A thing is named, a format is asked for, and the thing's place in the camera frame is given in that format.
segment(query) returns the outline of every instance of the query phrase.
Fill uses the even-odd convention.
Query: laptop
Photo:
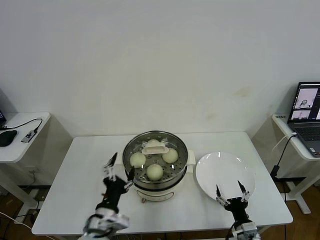
[[[3,125],[5,125],[5,123],[6,123],[6,118],[5,118],[5,116],[3,115],[3,113],[1,112],[1,110],[0,110],[0,127],[2,127]]]
[[[299,82],[288,125],[312,156],[320,158],[320,82]]]

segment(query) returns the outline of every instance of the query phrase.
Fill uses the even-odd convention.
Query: desk
[[[288,115],[284,113],[275,113],[272,115],[272,120],[275,124],[280,128],[284,135],[288,135],[293,133],[291,128],[288,126]],[[320,179],[320,157],[313,157],[305,145],[300,141],[298,137],[293,137],[290,140],[294,149],[298,152],[298,154],[306,161],[317,161],[315,167],[313,167],[307,174],[307,177],[300,182],[297,186],[293,182],[287,182],[290,192],[286,196],[287,201],[296,201],[304,214],[310,214],[311,211],[301,196],[301,194],[307,190],[312,184]]]
[[[293,218],[272,181],[261,158],[245,132],[177,134],[198,161],[203,155],[229,152],[248,163],[255,174],[256,190],[246,212],[258,227],[291,223]],[[32,228],[35,235],[76,236],[83,233],[87,218],[94,213],[105,192],[102,166],[115,152],[120,158],[133,135],[76,137],[54,179]],[[116,165],[123,177],[123,167]],[[183,232],[229,229],[234,223],[215,200],[198,187],[192,173],[187,173],[183,187],[173,198],[163,202],[141,203],[133,187],[119,201],[120,213],[131,221],[119,234]]]
[[[21,142],[21,140],[32,130],[34,130],[40,123],[40,120],[30,122],[24,126],[17,128],[17,135],[15,136],[13,142],[9,146],[0,147],[0,164],[12,164],[20,161],[24,154],[27,152],[29,147],[32,145],[38,134],[41,132],[43,127],[46,125],[50,118],[50,113],[48,112],[19,112],[19,113],[4,113],[7,119],[6,126],[8,128],[15,127],[20,124],[26,123],[32,119],[42,118],[43,122],[38,128],[37,134],[31,139],[29,143]],[[0,170],[0,186],[5,188],[8,192],[16,196],[25,204],[23,205],[19,215],[23,215],[25,210],[29,208],[36,207],[37,202],[33,199],[33,195],[36,192],[33,190],[30,195],[23,191],[17,184],[11,180],[10,176],[4,171]]]

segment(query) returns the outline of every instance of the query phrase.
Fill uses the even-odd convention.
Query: power outlet
[[[31,174],[36,174],[40,172],[39,168],[37,168],[36,166],[25,166],[24,168]]]

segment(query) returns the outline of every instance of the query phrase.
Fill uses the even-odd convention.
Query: steamed bun
[[[164,175],[164,170],[159,164],[152,164],[146,169],[146,176],[151,181],[158,181]]]
[[[156,139],[151,139],[148,141],[148,144],[158,144],[158,143],[159,143],[159,141]]]
[[[146,164],[146,156],[141,152],[136,152],[131,155],[129,162],[135,169],[141,168],[142,165]]]
[[[178,153],[175,149],[169,148],[169,151],[167,153],[162,154],[162,159],[166,163],[172,164],[178,160]]]

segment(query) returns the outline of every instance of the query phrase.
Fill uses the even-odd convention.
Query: cable
[[[13,217],[19,212],[19,210],[22,208],[23,205],[24,205],[24,204],[22,203],[22,204],[20,205],[20,207],[18,207],[18,209],[14,212]],[[8,223],[7,226],[5,227],[4,234],[3,234],[3,238],[4,238],[4,239],[6,239],[6,233],[7,233],[7,230],[8,230],[8,228],[9,228],[10,223],[11,223],[11,221],[9,221],[9,223]]]
[[[22,190],[26,190],[26,189],[30,188],[30,186],[36,182],[35,173],[33,172],[32,174],[33,174],[33,182],[32,182],[29,186],[26,186],[26,187],[24,187],[24,188],[21,188]]]
[[[24,215],[18,215],[18,216],[16,216],[16,218],[19,218],[19,217],[24,217],[24,216],[31,216],[31,215],[33,215],[32,213],[29,213],[29,214],[24,214]]]
[[[40,127],[40,125],[41,125],[42,122],[43,122],[43,119],[42,119],[42,118],[34,118],[34,119],[32,119],[32,120],[30,120],[30,121],[27,121],[27,122],[25,122],[25,123],[23,123],[23,124],[20,124],[20,125],[18,125],[18,126],[13,126],[13,127],[4,126],[4,127],[0,127],[0,130],[17,129],[17,128],[20,128],[20,127],[22,127],[22,126],[24,126],[24,125],[26,125],[26,124],[28,124],[28,123],[31,123],[31,122],[33,122],[33,121],[36,121],[36,120],[41,120],[41,122],[39,123],[39,125],[33,130],[33,131],[36,133],[36,132],[38,131],[38,128]]]
[[[22,222],[19,222],[19,221],[15,220],[15,219],[13,219],[12,217],[8,216],[7,214],[5,214],[5,213],[3,213],[3,212],[1,212],[1,211],[0,211],[0,214],[5,215],[7,218],[11,219],[12,221],[14,221],[14,222],[16,222],[16,223],[18,223],[18,224],[22,224],[23,226],[26,226],[28,229],[32,230],[32,228],[29,227],[28,225],[26,225],[26,224],[24,224],[24,223],[22,223]],[[46,237],[49,238],[49,239],[55,240],[54,238],[52,238],[52,237],[50,237],[50,236],[47,236],[47,235],[46,235]]]
[[[236,224],[236,222],[234,222],[234,223],[231,225],[231,227],[229,228],[229,231],[228,231],[228,233],[226,234],[225,240],[228,240],[228,239],[229,239],[229,234],[231,233],[231,230],[232,230],[232,228],[234,227],[235,224]]]
[[[283,157],[283,155],[284,155],[284,153],[285,153],[285,150],[286,150],[286,148],[287,148],[287,145],[288,145],[288,143],[290,142],[290,140],[291,140],[293,137],[297,137],[297,135],[295,134],[295,135],[292,135],[291,137],[289,137],[288,141],[286,141],[286,144],[285,144],[285,146],[284,146],[284,148],[283,148],[283,151],[282,151],[282,153],[281,153],[281,156],[280,156],[280,159],[279,159],[277,165],[274,165],[274,166],[273,166],[273,169],[272,169],[272,171],[271,171],[271,173],[270,173],[270,176],[271,176],[271,178],[272,178],[273,180],[274,180],[274,179],[276,178],[276,176],[277,176],[278,170],[279,170],[279,168],[280,168],[280,167],[279,167],[279,164],[280,164],[281,159],[282,159],[282,157]]]
[[[38,214],[39,214],[39,201],[38,201],[38,203],[37,203],[37,205],[36,205],[36,208],[35,208],[35,213],[34,214],[32,214],[31,216],[30,216],[30,221],[31,221],[31,223],[34,225],[35,224],[35,222],[36,222],[36,219],[37,219],[37,217],[38,217]]]
[[[289,137],[288,141],[286,141],[286,144],[285,144],[284,149],[283,149],[283,151],[281,153],[281,157],[280,157],[280,159],[279,159],[279,161],[277,163],[277,166],[279,166],[279,164],[280,164],[280,161],[281,161],[281,159],[282,159],[282,157],[283,157],[283,155],[285,153],[285,150],[287,148],[288,143],[290,142],[290,139],[292,139],[294,136],[296,136],[296,135],[292,135],[291,137]]]
[[[286,187],[284,182],[282,182],[282,186],[283,186],[283,192],[284,192],[284,203],[285,205],[287,205],[287,193],[286,193]],[[287,240],[287,225],[284,225],[284,240]]]
[[[288,137],[290,135],[297,135],[297,133],[296,132],[292,132],[292,133],[289,133],[289,134],[285,135],[283,138],[281,138],[281,140],[278,141],[278,143],[272,148],[271,153],[276,149],[276,147],[282,142],[283,139],[285,139],[286,137]]]

